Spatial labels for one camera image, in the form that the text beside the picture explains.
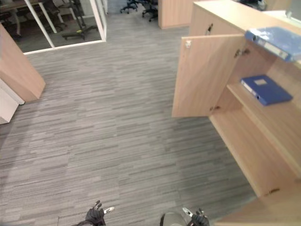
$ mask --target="wooden panel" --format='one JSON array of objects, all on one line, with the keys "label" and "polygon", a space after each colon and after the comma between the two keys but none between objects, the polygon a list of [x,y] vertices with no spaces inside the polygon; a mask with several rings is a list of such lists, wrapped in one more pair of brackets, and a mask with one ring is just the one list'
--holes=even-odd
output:
[{"label": "wooden panel", "polygon": [[227,111],[238,110],[243,107],[243,105],[237,100],[237,98],[229,91],[227,87],[224,88],[220,99],[216,104],[216,110],[213,111],[215,113],[222,113]]},{"label": "wooden panel", "polygon": [[216,226],[300,226],[301,184],[261,197]]},{"label": "wooden panel", "polygon": [[243,35],[182,38],[173,117],[210,115],[236,63],[236,50],[245,42]]},{"label": "wooden panel", "polygon": [[292,102],[263,106],[241,84],[227,85],[247,114],[301,178],[301,110]]},{"label": "wooden panel", "polygon": [[245,77],[267,74],[277,59],[275,55],[267,52],[251,41],[247,41],[244,49],[248,49],[250,53],[238,58],[229,83],[238,83],[241,78]]},{"label": "wooden panel", "polygon": [[301,68],[277,58],[267,75],[288,91],[292,102],[301,109]]},{"label": "wooden panel", "polygon": [[215,114],[210,120],[257,196],[295,181],[296,175],[244,111]]},{"label": "wooden panel", "polygon": [[195,0],[159,0],[158,22],[162,29],[188,26]]},{"label": "wooden panel", "polygon": [[267,10],[287,10],[292,0],[266,0]]},{"label": "wooden panel", "polygon": [[206,35],[206,32],[211,25],[213,25],[210,32],[211,35],[242,33],[236,27],[224,22],[216,15],[213,15],[194,4],[189,36]]},{"label": "wooden panel", "polygon": [[232,0],[198,1],[195,4],[245,33],[254,27],[281,26],[301,35],[301,29]]},{"label": "wooden panel", "polygon": [[0,24],[0,78],[24,101],[39,99],[45,82]]}]

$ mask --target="door frame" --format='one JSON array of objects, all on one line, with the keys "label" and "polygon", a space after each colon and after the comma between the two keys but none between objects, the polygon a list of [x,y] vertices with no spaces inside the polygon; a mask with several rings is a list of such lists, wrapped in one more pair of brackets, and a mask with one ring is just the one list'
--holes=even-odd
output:
[{"label": "door frame", "polygon": [[77,47],[77,46],[84,46],[84,45],[91,45],[91,44],[106,42],[107,23],[106,23],[106,18],[105,18],[105,8],[103,6],[102,1],[97,0],[97,3],[96,3],[96,0],[90,0],[90,4],[91,4],[92,10],[93,10],[93,14],[94,14],[94,17],[95,17],[95,21],[96,21],[96,24],[97,24],[97,27],[98,27],[98,31],[99,31],[101,40],[88,41],[88,42],[84,42],[84,43],[77,43],[77,44],[71,44],[71,45],[65,45],[65,46],[55,46],[53,44],[50,36],[48,35],[47,31],[45,30],[42,22],[40,21],[40,19],[38,17],[38,15],[34,11],[32,5],[30,3],[30,0],[24,0],[24,1],[27,5],[28,9],[32,13],[34,19],[36,20],[38,26],[42,30],[46,40],[48,41],[48,43],[51,46],[51,48],[45,48],[45,49],[39,49],[39,50],[35,50],[35,51],[25,52],[24,55],[30,55],[30,54],[41,53],[41,52],[48,52],[48,51],[53,51],[53,50],[62,49],[62,48],[72,48],[72,47]]}]

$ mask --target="cabinet handle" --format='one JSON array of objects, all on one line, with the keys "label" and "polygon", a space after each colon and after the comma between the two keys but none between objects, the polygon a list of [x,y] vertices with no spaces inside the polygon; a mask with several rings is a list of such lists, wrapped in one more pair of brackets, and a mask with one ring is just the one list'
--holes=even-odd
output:
[{"label": "cabinet handle", "polygon": [[210,26],[208,27],[208,29],[205,32],[205,35],[210,35],[212,27],[213,27],[213,24],[210,24]]},{"label": "cabinet handle", "polygon": [[218,110],[218,109],[220,109],[221,107],[219,107],[219,106],[215,106],[215,107],[210,107],[210,111],[213,111],[213,110]]}]

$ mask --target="cabinet shelf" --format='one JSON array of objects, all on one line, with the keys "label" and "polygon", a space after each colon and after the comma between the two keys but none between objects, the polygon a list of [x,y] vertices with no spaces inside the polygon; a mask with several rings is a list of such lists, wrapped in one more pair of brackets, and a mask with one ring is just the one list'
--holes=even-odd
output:
[{"label": "cabinet shelf", "polygon": [[229,84],[227,88],[297,177],[301,178],[301,110],[293,102],[262,106],[240,83]]},{"label": "cabinet shelf", "polygon": [[283,188],[296,175],[243,110],[218,113],[210,120],[257,196]]}]

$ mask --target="chair base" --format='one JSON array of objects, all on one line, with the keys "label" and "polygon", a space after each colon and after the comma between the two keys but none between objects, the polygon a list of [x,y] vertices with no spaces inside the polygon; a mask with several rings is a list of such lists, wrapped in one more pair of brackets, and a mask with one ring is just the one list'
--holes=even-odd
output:
[{"label": "chair base", "polygon": [[66,33],[66,34],[62,34],[62,37],[65,38],[65,40],[67,40],[69,37],[81,37],[83,40],[86,39],[86,33],[88,33],[88,31],[95,29],[98,31],[98,27],[96,25],[93,26],[89,26],[89,27],[85,27],[83,30],[81,30],[80,32],[71,32],[71,33]]}]

